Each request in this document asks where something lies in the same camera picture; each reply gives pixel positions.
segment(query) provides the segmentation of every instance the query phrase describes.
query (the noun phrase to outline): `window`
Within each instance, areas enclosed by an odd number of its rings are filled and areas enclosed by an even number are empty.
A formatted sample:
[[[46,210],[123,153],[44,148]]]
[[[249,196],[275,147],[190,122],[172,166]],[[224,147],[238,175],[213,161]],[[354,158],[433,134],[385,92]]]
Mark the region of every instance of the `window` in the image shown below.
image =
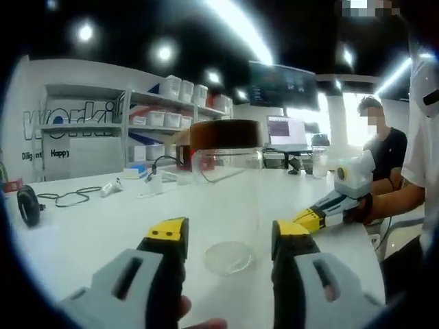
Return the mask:
[[[318,104],[320,111],[300,110],[287,108],[287,117],[301,120],[305,123],[317,123],[321,134],[327,134],[331,141],[331,126],[329,125],[328,99],[324,93],[318,93]],[[313,134],[307,133],[307,143],[311,144]]]
[[[381,102],[375,95],[343,93],[348,144],[352,146],[363,147],[376,134],[376,130],[368,126],[367,117],[361,117],[357,112],[358,104],[365,96],[373,96]]]

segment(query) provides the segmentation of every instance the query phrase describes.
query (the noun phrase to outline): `white table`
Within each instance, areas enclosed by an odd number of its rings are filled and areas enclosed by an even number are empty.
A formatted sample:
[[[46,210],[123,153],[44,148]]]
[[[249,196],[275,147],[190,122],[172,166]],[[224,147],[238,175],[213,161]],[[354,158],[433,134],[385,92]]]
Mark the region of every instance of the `white table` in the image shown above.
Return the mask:
[[[36,193],[66,193],[78,188],[102,186],[117,175],[77,178],[33,184]],[[221,277],[202,264],[202,211],[196,201],[203,193],[196,185],[176,186],[167,183],[163,195],[136,199],[145,191],[141,180],[123,180],[125,191],[101,199],[92,194],[89,202],[71,208],[56,208],[51,200],[38,228],[28,230],[22,222],[14,195],[9,196],[8,208],[19,249],[35,273],[36,281],[44,286],[49,298],[60,300],[74,290],[91,283],[91,276],[124,249],[135,249],[150,226],[164,219],[189,217],[189,256],[183,293],[193,302],[193,310],[183,321],[191,325],[209,317],[224,317],[229,328],[271,328],[273,293],[270,278],[270,239],[272,221],[290,219],[299,210],[325,196],[333,188],[331,174],[326,180],[310,175],[288,175],[283,170],[264,169],[260,174],[261,251],[257,270],[235,276]],[[222,181],[221,188],[231,188],[239,175]],[[337,223],[329,218],[328,223]],[[363,290],[384,303],[381,270],[366,231],[361,225],[337,225],[314,235],[322,252],[336,255],[360,278]]]

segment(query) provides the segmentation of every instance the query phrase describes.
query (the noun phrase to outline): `white sleeve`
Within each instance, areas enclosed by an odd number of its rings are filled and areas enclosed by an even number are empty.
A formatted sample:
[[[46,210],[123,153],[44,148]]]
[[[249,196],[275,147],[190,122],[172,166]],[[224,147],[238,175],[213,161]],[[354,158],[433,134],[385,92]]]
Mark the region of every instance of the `white sleeve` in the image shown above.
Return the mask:
[[[402,176],[410,183],[425,187],[425,127],[422,112],[410,102],[409,134]]]

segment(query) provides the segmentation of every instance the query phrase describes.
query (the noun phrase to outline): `black t-shirt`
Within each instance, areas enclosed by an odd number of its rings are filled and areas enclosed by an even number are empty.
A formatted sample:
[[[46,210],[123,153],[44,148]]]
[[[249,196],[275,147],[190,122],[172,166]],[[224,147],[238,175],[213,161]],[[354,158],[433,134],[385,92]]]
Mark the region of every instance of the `black t-shirt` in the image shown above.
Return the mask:
[[[389,135],[384,141],[378,139],[378,135],[368,141],[363,150],[369,149],[375,161],[373,180],[382,180],[390,177],[393,168],[402,167],[407,149],[407,137],[397,129],[391,128]]]

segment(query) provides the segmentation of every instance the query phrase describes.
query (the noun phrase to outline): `tv screen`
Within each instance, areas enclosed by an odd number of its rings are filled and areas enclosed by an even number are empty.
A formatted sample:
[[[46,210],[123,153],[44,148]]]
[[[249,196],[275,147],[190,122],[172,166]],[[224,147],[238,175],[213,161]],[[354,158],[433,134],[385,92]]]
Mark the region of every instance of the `tv screen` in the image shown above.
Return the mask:
[[[250,105],[319,111],[316,75],[250,62]]]

